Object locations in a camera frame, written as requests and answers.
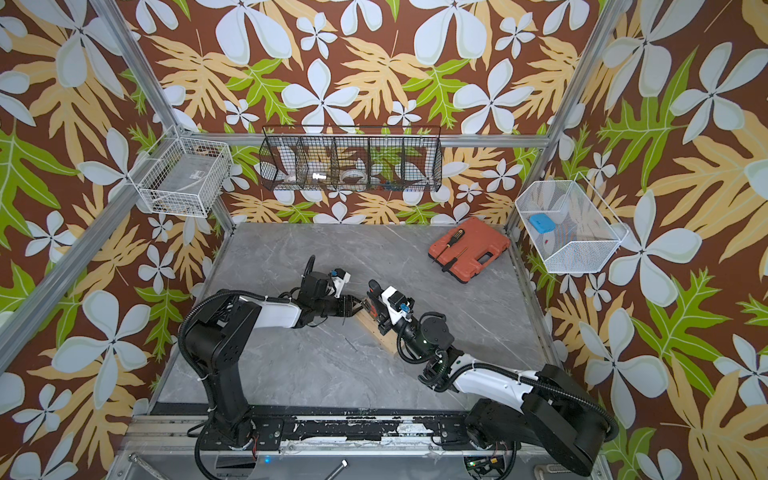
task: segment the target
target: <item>floral wallpaper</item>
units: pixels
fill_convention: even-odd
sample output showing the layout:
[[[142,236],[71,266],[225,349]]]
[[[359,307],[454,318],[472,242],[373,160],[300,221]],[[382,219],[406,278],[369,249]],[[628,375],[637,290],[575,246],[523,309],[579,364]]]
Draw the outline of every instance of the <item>floral wallpaper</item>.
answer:
[[[621,424],[614,478],[768,475],[766,14],[635,2],[545,171],[586,175],[631,235],[588,275],[519,240],[558,355]]]
[[[127,0],[191,130],[440,125],[535,134],[600,5],[585,0]]]
[[[317,134],[330,124],[545,134],[601,10],[585,0],[118,4],[179,122],[228,133],[279,125]],[[448,149],[442,188],[431,194],[270,192],[260,185],[257,146],[236,147],[224,199],[236,221],[424,224],[475,215],[500,224],[537,152]]]
[[[160,127],[87,0],[0,0],[0,329]],[[0,478],[103,478],[210,272],[215,219],[127,214],[0,375]]]

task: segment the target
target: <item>blue object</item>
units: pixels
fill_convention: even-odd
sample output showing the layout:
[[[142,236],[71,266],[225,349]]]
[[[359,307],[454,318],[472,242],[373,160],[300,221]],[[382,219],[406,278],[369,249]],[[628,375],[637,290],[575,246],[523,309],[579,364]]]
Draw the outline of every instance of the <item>blue object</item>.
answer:
[[[533,225],[539,233],[551,232],[557,228],[557,225],[555,225],[552,219],[547,217],[546,214],[535,214],[529,218],[528,221],[531,222],[531,225]]]

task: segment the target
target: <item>black corrugated cable sleeve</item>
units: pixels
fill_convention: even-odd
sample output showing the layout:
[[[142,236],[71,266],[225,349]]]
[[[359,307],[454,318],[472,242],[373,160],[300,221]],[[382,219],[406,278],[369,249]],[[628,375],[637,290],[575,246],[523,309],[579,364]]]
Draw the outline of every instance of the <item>black corrugated cable sleeve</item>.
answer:
[[[427,380],[427,378],[424,375],[419,375],[419,381],[426,386],[433,386],[437,382],[439,382],[442,376],[445,375],[445,372],[448,371],[448,368],[450,366],[448,364],[448,353],[445,350],[437,350],[435,352],[435,356],[442,357],[442,364],[440,366],[440,370],[438,370],[435,373],[435,376],[433,376],[431,380]]]
[[[402,345],[400,345],[400,343],[402,341],[402,333],[403,333],[403,331],[405,331],[405,329],[406,329],[406,326],[403,325],[402,328],[397,332],[397,342],[396,342],[397,343],[397,354],[400,355],[400,358],[402,359],[403,362],[410,363],[411,365],[418,365],[420,363],[427,363],[429,360],[435,358],[434,355],[425,356],[425,357],[422,357],[420,359],[409,358],[402,351]]]
[[[510,372],[506,369],[503,369],[502,367],[491,365],[490,363],[471,363],[464,365],[462,367],[459,367],[453,375],[448,378],[448,381],[445,382],[445,385],[440,386],[438,388],[435,388],[436,392],[444,392],[450,388],[451,385],[453,385],[453,382],[456,381],[458,376],[463,374],[464,372],[472,369],[486,369],[491,370],[492,372],[499,373],[503,376],[506,376],[510,379],[513,379],[517,382],[524,383],[525,385],[535,387],[537,389],[546,390],[547,392],[550,392],[552,394],[555,394],[557,396],[560,396],[561,398],[572,400],[579,405],[592,410],[593,412],[596,412],[599,416],[603,417],[605,421],[609,425],[608,431],[605,433],[605,441],[609,442],[616,438],[616,435],[619,433],[619,425],[616,423],[616,419],[608,414],[608,412],[605,411],[605,409],[601,406],[599,406],[595,402],[591,402],[589,400],[583,399],[580,396],[573,395],[571,393],[565,392],[563,389],[560,389],[556,386],[548,385],[543,382],[539,382],[538,380],[530,379],[526,376],[520,376],[517,373]]]
[[[517,459],[518,445],[515,442],[512,442],[512,456],[509,457],[507,468],[504,469],[504,473],[502,473],[496,480],[505,480],[512,473],[512,469],[515,467],[515,460]]]

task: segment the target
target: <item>wooden board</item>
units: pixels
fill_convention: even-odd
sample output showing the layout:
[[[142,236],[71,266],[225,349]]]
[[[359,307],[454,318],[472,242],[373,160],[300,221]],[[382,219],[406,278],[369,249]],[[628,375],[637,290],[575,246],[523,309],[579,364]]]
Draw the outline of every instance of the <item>wooden board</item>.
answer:
[[[370,314],[368,314],[366,309],[362,309],[356,313],[355,318],[379,341],[384,350],[393,355],[397,355],[397,335],[393,330],[388,331],[386,335],[382,335],[379,332],[379,324],[372,316],[370,316]]]

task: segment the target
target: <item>wire mesh basket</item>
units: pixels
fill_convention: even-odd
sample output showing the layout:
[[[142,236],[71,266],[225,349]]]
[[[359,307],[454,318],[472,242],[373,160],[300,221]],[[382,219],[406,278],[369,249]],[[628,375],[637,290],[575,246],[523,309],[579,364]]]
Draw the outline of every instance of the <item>wire mesh basket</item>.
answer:
[[[263,129],[259,171],[269,190],[426,190],[442,183],[439,128],[435,134],[382,134],[381,127],[323,126],[325,134]]]
[[[515,200],[549,273],[598,273],[629,234],[603,197],[587,184],[593,200],[576,180],[535,181]],[[610,225],[598,207],[610,211],[616,223]]]
[[[178,137],[168,131],[167,147],[156,149],[154,165],[136,188],[154,214],[207,217],[230,175],[232,152],[217,141]]]

